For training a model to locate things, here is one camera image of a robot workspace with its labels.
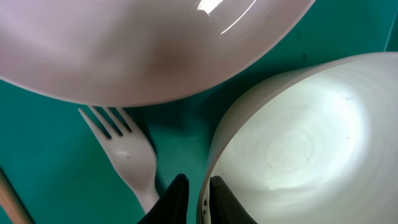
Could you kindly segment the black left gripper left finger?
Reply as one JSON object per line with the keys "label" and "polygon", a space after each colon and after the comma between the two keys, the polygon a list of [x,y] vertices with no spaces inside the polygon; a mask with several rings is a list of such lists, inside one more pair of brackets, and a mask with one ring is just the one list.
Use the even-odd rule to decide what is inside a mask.
{"label": "black left gripper left finger", "polygon": [[189,179],[178,174],[163,196],[137,224],[186,224]]}

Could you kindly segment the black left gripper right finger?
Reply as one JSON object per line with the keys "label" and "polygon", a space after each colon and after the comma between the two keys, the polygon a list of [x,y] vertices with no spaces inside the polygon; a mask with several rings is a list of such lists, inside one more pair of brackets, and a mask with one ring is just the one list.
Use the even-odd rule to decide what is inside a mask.
{"label": "black left gripper right finger", "polygon": [[218,175],[210,178],[209,208],[212,224],[257,224]]}

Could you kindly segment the white bowl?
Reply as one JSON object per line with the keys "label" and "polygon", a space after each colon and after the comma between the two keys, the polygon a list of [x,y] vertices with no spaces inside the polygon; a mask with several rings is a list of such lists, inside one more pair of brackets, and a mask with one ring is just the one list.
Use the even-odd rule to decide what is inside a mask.
{"label": "white bowl", "polygon": [[397,224],[397,53],[270,77],[240,96],[210,145],[197,222],[220,176],[257,223]]}

